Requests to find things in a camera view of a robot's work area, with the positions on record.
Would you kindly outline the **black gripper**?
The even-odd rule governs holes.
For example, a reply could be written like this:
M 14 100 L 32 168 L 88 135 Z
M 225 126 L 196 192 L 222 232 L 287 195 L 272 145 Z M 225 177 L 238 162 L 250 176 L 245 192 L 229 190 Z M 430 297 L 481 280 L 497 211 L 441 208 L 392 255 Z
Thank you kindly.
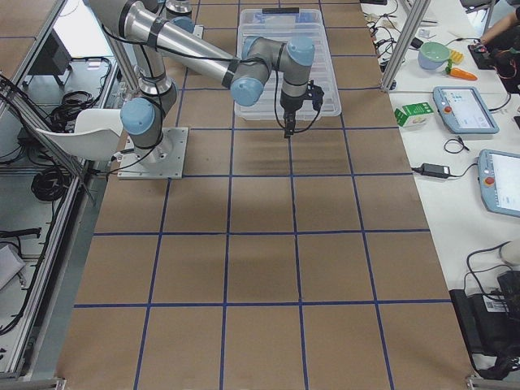
M 292 96 L 281 91 L 280 104 L 284 109 L 284 139 L 290 139 L 294 134 L 296 127 L 296 113 L 302 108 L 306 94 L 300 94 L 299 96 Z

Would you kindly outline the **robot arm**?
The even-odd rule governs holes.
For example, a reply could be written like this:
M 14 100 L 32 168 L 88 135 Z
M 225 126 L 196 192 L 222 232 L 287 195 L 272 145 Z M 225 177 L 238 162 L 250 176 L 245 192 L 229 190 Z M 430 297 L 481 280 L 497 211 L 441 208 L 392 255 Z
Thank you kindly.
M 171 21 L 174 25 L 188 33 L 193 33 L 195 23 L 192 18 L 192 5 L 188 0 L 162 0 L 158 1 L 159 14 Z
M 190 31 L 192 8 L 186 1 L 92 1 L 90 6 L 111 38 L 169 56 L 220 81 L 240 106 L 255 105 L 270 76 L 282 73 L 276 98 L 284 110 L 279 125 L 285 137 L 298 133 L 296 113 L 305 101 L 321 111 L 323 91 L 310 79 L 315 47 L 308 37 L 287 42 L 246 37 L 242 55 L 236 57 Z

